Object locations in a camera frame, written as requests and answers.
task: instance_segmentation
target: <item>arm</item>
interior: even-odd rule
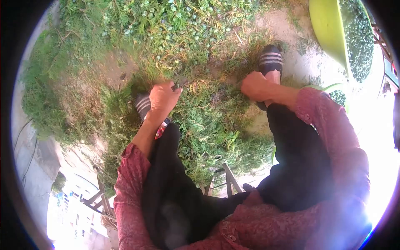
[[[337,191],[365,201],[369,194],[368,159],[359,148],[343,107],[325,92],[275,84],[259,72],[253,72],[243,80],[242,92],[255,101],[286,105],[305,123],[313,124],[331,158]]]
[[[158,127],[175,106],[182,89],[172,91],[173,82],[154,86],[151,109],[143,125],[122,153],[115,184],[114,210],[117,218],[119,249],[155,249],[144,224],[141,210],[143,182],[150,168],[148,157]]]
[[[362,243],[370,225],[364,201],[369,194],[368,159],[344,108],[325,92],[312,88],[295,90],[274,84],[253,72],[243,80],[242,92],[256,101],[280,103],[318,131],[331,158],[336,193],[321,206],[318,231],[307,249],[349,249]]]

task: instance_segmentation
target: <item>black pants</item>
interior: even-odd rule
[[[271,104],[268,122],[276,145],[270,175],[257,187],[263,201],[283,212],[307,209],[333,192],[328,153],[312,126],[286,106]],[[156,145],[143,188],[142,211],[153,243],[161,249],[203,240],[216,223],[233,213],[248,193],[205,196],[186,176],[177,156],[180,131],[169,124]]]

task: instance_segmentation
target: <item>button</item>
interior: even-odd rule
[[[236,237],[233,236],[233,235],[231,235],[231,234],[229,234],[229,235],[228,235],[228,239],[231,240],[231,241],[235,241],[235,240],[236,240]]]

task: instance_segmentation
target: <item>white stripe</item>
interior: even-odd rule
[[[277,59],[282,61],[282,57],[277,57],[277,56],[267,56],[264,58],[260,58],[260,60],[268,60],[268,59]]]
[[[138,109],[138,113],[140,113],[142,110],[144,110],[146,107],[149,107],[150,105],[143,106],[142,108]]]
[[[283,62],[275,61],[275,60],[273,60],[273,61],[263,61],[263,62],[260,62],[260,65],[268,64],[268,63],[278,63],[278,64],[283,65]]]
[[[268,52],[268,53],[262,54],[261,56],[281,56],[281,55],[279,53],[275,53],[275,52]]]
[[[142,102],[148,100],[149,97],[147,96],[146,98],[143,98],[140,102],[138,102],[138,104],[136,104],[136,106],[139,106],[140,104],[142,104]]]
[[[150,99],[148,99],[147,102],[143,102],[142,104],[140,104],[139,106],[136,107],[137,110],[142,109],[143,107],[150,105]]]

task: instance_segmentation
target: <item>black slipper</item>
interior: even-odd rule
[[[135,108],[138,111],[142,121],[144,121],[147,112],[151,108],[150,97],[148,93],[142,93],[136,96]],[[171,121],[168,118],[166,118],[164,122],[168,125]]]
[[[280,72],[280,78],[282,78],[282,55],[280,50],[272,44],[264,47],[262,50],[260,59],[258,60],[258,69],[265,76],[268,72],[277,70]],[[257,106],[263,110],[267,111],[267,107],[264,102],[257,102]]]

